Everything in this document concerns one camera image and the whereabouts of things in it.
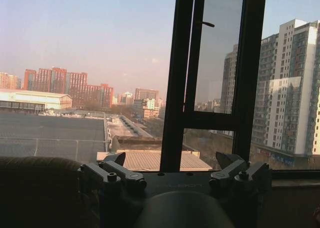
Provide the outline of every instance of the high-rise apartment building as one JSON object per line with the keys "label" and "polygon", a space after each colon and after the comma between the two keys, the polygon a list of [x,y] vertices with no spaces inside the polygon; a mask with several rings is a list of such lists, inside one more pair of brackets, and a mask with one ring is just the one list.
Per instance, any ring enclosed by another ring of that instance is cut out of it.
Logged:
{"label": "high-rise apartment building", "polygon": [[0,88],[21,89],[21,79],[16,75],[0,72]]}
{"label": "high-rise apartment building", "polygon": [[154,89],[141,89],[136,88],[134,94],[135,100],[143,100],[143,99],[155,99],[155,105],[158,106],[159,101],[159,91]]}
{"label": "high-rise apartment building", "polygon": [[319,155],[319,91],[320,21],[280,25],[278,34],[261,41],[252,141]]}
{"label": "high-rise apartment building", "polygon": [[95,103],[102,108],[112,105],[114,89],[107,84],[87,84],[85,72],[67,72],[66,69],[26,69],[23,88],[30,91],[68,94],[72,97],[72,107],[83,108],[88,103]]}
{"label": "high-rise apartment building", "polygon": [[222,113],[231,114],[235,92],[236,65],[237,65],[238,45],[233,46],[232,52],[228,53],[224,59],[221,104]]}
{"label": "high-rise apartment building", "polygon": [[51,69],[40,68],[36,73],[33,89],[37,92],[50,92],[51,75]]}
{"label": "high-rise apartment building", "polygon": [[24,72],[23,89],[34,91],[37,72],[33,69],[26,69]]}
{"label": "high-rise apartment building", "polygon": [[67,69],[53,67],[51,71],[50,92],[63,94],[66,92]]}

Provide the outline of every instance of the sky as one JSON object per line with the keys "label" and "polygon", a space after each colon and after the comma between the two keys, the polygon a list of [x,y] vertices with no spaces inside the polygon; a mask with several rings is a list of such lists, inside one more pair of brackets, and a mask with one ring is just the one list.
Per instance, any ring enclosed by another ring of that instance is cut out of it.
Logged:
{"label": "sky", "polygon": [[[0,0],[0,71],[61,67],[115,93],[168,85],[176,0]],[[220,98],[238,43],[242,0],[205,0],[196,102]],[[320,20],[319,0],[266,0],[262,37],[294,18]]]}

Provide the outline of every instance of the open window pane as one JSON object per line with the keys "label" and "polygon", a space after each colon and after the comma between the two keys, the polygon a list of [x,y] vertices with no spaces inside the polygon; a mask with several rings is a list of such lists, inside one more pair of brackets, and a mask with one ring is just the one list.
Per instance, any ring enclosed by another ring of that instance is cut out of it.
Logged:
{"label": "open window pane", "polygon": [[205,0],[195,111],[230,114],[243,0]]}
{"label": "open window pane", "polygon": [[320,169],[320,5],[279,1],[265,5],[250,160]]}
{"label": "open window pane", "polygon": [[1,0],[0,156],[158,170],[175,3]]}
{"label": "open window pane", "polygon": [[228,131],[184,129],[180,170],[219,170],[216,152],[232,153],[233,136],[225,134]]}

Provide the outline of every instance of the low warehouse building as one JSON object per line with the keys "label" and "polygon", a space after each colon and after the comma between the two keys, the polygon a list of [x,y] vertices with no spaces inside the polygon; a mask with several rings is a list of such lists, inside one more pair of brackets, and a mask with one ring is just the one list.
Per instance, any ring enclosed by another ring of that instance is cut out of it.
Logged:
{"label": "low warehouse building", "polygon": [[46,109],[60,110],[71,107],[72,98],[68,94],[0,89],[0,109],[41,112]]}

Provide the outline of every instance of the window frame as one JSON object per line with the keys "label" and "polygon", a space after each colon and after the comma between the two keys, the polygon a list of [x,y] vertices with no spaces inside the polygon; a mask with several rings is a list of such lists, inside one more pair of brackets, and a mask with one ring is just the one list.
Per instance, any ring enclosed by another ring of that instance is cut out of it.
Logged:
{"label": "window frame", "polygon": [[205,0],[176,0],[160,172],[180,171],[185,128],[233,131],[232,153],[249,161],[265,1],[242,2],[232,112],[223,114],[194,111]]}

